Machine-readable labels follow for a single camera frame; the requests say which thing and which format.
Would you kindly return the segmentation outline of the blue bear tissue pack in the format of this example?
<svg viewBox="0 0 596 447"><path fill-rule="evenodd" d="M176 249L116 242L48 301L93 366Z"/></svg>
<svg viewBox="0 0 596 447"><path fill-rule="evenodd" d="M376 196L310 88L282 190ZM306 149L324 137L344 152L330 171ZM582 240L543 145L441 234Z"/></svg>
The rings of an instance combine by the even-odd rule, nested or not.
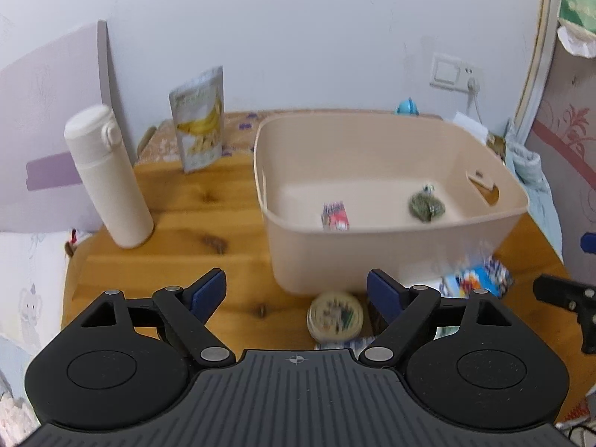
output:
<svg viewBox="0 0 596 447"><path fill-rule="evenodd" d="M502 298L513 286L514 279L490 248L482 244L476 261L464 259L457 264L454 273L425 280L423 284L436 289L445 298L468 298L476 289L485 289Z"/></svg>

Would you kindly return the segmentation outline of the round cream tin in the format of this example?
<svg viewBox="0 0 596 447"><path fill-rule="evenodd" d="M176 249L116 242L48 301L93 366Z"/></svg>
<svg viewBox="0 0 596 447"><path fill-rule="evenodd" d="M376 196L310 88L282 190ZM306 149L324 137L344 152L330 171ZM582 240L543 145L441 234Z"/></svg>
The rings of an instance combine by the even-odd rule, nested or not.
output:
<svg viewBox="0 0 596 447"><path fill-rule="evenodd" d="M347 342L362 332L364 309L358 299L344 292L327 292L311 303L306 325L311 337L320 344Z"/></svg>

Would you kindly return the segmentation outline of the green tea packet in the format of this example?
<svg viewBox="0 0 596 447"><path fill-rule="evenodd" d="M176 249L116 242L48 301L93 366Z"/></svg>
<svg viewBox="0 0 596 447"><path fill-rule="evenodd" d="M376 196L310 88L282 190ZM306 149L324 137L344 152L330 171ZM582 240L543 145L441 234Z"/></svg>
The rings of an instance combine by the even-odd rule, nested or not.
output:
<svg viewBox="0 0 596 447"><path fill-rule="evenodd" d="M430 223L444 216L446 205L435 196L435 186L426 184L409 199L409 211L423 223Z"/></svg>

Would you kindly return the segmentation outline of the pink red cartoon box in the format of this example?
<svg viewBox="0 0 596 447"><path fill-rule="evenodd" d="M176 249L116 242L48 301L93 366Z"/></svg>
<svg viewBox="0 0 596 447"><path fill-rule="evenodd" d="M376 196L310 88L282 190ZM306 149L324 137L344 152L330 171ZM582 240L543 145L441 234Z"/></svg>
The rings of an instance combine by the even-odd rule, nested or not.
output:
<svg viewBox="0 0 596 447"><path fill-rule="evenodd" d="M348 231L349 218L342 202L323 205L321 223L325 230Z"/></svg>

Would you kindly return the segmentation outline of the light blue blanket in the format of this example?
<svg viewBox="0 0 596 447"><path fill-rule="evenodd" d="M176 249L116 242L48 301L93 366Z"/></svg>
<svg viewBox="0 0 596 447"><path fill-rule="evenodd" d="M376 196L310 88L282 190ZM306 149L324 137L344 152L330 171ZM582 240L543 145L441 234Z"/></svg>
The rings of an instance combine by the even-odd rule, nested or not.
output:
<svg viewBox="0 0 596 447"><path fill-rule="evenodd" d="M509 119L504 133L505 165L528 196L528 213L563 260L563 234L549 181L542 170L542 158L517 141L514 122Z"/></svg>

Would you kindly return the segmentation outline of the white gold snack box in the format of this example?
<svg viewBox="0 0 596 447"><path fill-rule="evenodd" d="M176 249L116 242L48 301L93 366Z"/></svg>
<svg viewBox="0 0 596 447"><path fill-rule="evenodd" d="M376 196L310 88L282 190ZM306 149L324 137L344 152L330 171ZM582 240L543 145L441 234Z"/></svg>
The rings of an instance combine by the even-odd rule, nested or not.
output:
<svg viewBox="0 0 596 447"><path fill-rule="evenodd" d="M506 161L506 141L503 137L488 132L486 146L490 148L502 162Z"/></svg>

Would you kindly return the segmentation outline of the white paper sheet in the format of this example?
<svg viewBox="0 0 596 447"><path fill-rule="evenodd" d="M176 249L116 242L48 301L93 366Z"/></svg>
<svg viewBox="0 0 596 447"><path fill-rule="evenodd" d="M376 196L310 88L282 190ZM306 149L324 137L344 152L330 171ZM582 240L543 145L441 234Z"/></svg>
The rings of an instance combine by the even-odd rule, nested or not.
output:
<svg viewBox="0 0 596 447"><path fill-rule="evenodd" d="M476 121L475 119L468 117L466 114L462 114L461 112L457 112L456 115L451 120L453 124L456 124L458 127L463 128L472 137L475 137L479 142L482 144L486 144L489 137L489 129L481 124L480 122Z"/></svg>

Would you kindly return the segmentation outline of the beige plastic storage bin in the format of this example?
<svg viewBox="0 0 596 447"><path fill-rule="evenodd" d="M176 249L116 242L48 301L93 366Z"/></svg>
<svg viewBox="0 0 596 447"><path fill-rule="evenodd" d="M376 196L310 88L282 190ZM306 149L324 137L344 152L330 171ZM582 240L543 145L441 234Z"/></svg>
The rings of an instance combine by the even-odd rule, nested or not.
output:
<svg viewBox="0 0 596 447"><path fill-rule="evenodd" d="M447 130L438 146L405 143L386 165L357 165L336 158L282 158L268 164L254 151L254 180L266 223L277 284L297 295L359 292L368 272L383 269L411 285L447 276L464 259L476 261L482 244L492 253L528 207L526 192L500 158L463 128ZM410 197L426 184L446 213L423 223L409 211ZM324 204L342 202L348 231L325 230Z"/></svg>

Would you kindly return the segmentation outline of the patterned table mat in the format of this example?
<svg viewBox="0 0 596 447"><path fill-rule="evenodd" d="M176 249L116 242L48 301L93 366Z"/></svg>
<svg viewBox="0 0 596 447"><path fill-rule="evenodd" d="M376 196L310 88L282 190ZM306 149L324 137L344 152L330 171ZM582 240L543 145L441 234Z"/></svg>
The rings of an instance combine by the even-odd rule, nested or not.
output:
<svg viewBox="0 0 596 447"><path fill-rule="evenodd" d="M353 171L357 165L395 162L399 151L412 158L405 143L438 146L447 130L435 115L393 112L298 111L212 112L177 125L165 121L152 134L137 163L177 162L184 172L206 168L223 155L256 152L270 164L287 151L291 158L312 158L329 165L334 158Z"/></svg>

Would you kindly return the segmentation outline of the white thermos bottle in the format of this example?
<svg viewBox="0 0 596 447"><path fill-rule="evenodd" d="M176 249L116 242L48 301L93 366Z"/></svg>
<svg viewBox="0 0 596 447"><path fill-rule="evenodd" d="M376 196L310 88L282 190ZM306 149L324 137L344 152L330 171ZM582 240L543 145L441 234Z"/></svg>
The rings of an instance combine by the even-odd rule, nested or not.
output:
<svg viewBox="0 0 596 447"><path fill-rule="evenodd" d="M111 107L91 106L66 124L64 138L82 183L113 241L130 249L145 243L155 223L139 189Z"/></svg>

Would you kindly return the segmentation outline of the blue cartoon figurine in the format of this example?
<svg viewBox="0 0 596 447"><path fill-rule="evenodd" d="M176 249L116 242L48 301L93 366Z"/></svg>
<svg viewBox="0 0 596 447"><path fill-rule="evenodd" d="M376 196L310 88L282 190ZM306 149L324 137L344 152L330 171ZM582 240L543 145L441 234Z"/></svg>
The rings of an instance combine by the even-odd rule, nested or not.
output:
<svg viewBox="0 0 596 447"><path fill-rule="evenodd" d="M399 103L399 105L395 109L395 113L417 116L419 114L419 111L415 102L411 98L408 98Z"/></svg>

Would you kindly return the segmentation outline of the banana chips snack bag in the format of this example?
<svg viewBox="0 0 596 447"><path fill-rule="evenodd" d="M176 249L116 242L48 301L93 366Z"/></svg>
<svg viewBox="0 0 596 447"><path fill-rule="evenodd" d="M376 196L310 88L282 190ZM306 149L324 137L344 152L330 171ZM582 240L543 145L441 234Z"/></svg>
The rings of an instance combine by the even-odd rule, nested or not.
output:
<svg viewBox="0 0 596 447"><path fill-rule="evenodd" d="M223 153L223 66L173 89L169 100L183 171L212 165Z"/></svg>

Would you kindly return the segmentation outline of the green tissue pack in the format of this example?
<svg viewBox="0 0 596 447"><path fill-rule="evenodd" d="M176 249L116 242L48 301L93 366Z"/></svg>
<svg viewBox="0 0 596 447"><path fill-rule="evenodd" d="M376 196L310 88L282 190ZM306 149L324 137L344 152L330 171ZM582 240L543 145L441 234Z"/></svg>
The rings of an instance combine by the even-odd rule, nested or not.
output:
<svg viewBox="0 0 596 447"><path fill-rule="evenodd" d="M559 2L559 42L572 56L595 58L596 0Z"/></svg>

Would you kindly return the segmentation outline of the lilac board leaning on wall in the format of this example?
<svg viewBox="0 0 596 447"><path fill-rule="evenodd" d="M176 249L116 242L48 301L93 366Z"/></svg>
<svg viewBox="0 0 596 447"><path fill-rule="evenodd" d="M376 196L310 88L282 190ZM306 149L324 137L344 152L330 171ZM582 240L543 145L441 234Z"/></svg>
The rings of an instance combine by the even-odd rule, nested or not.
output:
<svg viewBox="0 0 596 447"><path fill-rule="evenodd" d="M105 227L64 138L67 122L111 102L107 26L87 25L1 73L1 228L95 232Z"/></svg>

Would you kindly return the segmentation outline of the white wall switch socket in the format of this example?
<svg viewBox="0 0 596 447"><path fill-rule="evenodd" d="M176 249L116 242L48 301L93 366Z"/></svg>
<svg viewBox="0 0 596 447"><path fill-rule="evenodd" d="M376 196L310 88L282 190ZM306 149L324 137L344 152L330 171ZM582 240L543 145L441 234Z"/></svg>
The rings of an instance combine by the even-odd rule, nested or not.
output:
<svg viewBox="0 0 596 447"><path fill-rule="evenodd" d="M447 54L434 54L430 66L430 86L470 93L479 89L484 81L483 71L461 58Z"/></svg>

